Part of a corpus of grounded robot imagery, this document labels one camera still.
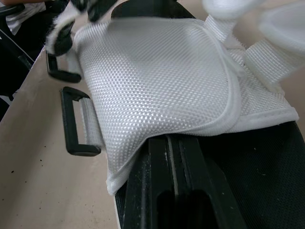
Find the black plastic buckle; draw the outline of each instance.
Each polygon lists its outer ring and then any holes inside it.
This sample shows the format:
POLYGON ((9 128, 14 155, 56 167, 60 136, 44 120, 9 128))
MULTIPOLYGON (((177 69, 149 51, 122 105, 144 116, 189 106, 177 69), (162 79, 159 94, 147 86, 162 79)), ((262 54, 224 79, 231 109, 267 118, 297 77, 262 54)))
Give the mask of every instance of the black plastic buckle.
POLYGON ((63 70, 58 70, 56 56, 46 53, 48 74, 61 81, 69 83, 79 83, 81 76, 76 73, 70 73, 63 70))
POLYGON ((90 99, 86 93, 74 88, 64 87, 61 90, 61 107, 66 148, 70 154, 75 156, 96 156, 101 153, 100 148, 78 143, 73 101, 78 102, 82 98, 90 99))

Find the black chair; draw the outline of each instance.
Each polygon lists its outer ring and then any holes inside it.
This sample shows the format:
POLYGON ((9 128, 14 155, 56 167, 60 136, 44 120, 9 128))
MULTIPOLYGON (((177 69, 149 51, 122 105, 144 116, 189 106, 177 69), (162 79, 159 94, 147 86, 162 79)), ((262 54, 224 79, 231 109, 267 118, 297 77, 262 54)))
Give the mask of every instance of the black chair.
POLYGON ((20 88, 34 62, 16 45, 6 17, 25 9, 23 4, 0 7, 0 95, 12 95, 20 88))

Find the white mesh fabric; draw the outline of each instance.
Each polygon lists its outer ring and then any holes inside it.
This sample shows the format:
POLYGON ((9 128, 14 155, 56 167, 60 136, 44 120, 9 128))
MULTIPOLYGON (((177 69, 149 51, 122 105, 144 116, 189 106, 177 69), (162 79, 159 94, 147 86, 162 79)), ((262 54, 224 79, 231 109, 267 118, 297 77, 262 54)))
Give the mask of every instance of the white mesh fabric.
POLYGON ((108 155, 108 191, 127 180, 146 138, 230 129, 240 113, 240 68, 209 32, 186 20, 128 19, 75 36, 108 155))

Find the white strap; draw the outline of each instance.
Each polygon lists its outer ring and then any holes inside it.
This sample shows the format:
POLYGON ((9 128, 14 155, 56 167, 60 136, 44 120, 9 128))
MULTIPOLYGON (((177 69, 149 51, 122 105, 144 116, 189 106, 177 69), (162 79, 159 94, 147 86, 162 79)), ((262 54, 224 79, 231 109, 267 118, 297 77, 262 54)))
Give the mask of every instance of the white strap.
POLYGON ((77 73, 83 78, 83 73, 75 50, 71 48, 65 55, 68 63, 68 71, 70 73, 77 73))
POLYGON ((271 92, 281 93, 279 82, 305 63, 305 59, 263 39, 247 49, 245 63, 271 92))
POLYGON ((205 20, 204 27, 213 32, 218 40, 225 43, 226 39, 232 35, 236 23, 237 20, 221 20, 209 15, 205 20))
POLYGON ((81 103, 81 116, 86 144, 102 149, 104 142, 93 102, 89 98, 82 98, 79 102, 81 103))

